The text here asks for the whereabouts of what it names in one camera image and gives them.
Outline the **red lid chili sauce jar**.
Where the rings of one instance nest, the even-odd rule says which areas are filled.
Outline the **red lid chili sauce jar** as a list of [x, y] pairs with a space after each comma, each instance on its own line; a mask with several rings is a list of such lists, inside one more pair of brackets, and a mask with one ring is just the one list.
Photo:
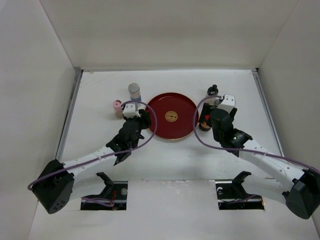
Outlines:
[[207, 114], [203, 117], [202, 121], [199, 123], [199, 129], [203, 132], [208, 132], [211, 130], [211, 126], [208, 125], [210, 116]]

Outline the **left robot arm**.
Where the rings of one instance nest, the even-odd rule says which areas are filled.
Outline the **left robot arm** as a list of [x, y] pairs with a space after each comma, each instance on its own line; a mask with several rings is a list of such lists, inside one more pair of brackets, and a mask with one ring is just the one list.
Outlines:
[[[124, 162], [133, 151], [142, 146], [142, 131], [149, 127], [157, 127], [155, 112], [124, 112], [124, 124], [118, 134], [105, 146], [86, 156], [60, 162], [51, 160], [39, 177], [29, 184], [30, 190], [48, 214], [54, 214], [64, 208], [70, 200], [91, 197], [91, 201], [108, 199], [112, 195], [113, 181], [105, 174], [105, 168]], [[87, 178], [97, 176], [102, 179], [95, 191], [84, 187]]]

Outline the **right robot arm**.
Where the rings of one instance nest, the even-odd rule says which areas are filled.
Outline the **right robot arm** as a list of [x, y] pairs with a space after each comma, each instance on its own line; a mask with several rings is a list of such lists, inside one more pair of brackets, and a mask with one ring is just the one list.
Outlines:
[[257, 177], [247, 181], [251, 172], [242, 171], [232, 180], [233, 194], [238, 198], [249, 194], [265, 196], [284, 204], [297, 217], [309, 219], [320, 206], [319, 170], [267, 151], [249, 134], [234, 127], [236, 112], [236, 107], [227, 111], [205, 103], [199, 123], [212, 129], [213, 139], [220, 144], [218, 150], [255, 165], [274, 181]]

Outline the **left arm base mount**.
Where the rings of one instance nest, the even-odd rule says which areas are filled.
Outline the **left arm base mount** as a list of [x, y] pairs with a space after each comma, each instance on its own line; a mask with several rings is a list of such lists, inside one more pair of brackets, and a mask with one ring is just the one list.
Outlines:
[[99, 194], [81, 198], [81, 211], [125, 211], [127, 209], [128, 181], [112, 181], [104, 172], [96, 174], [104, 183]]

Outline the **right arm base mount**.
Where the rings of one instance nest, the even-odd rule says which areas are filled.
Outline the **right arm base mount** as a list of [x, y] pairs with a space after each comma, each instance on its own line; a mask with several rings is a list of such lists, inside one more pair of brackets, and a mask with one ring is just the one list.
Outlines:
[[217, 204], [219, 210], [264, 210], [265, 205], [260, 195], [248, 194], [242, 186], [251, 173], [240, 172], [233, 179], [215, 181]]

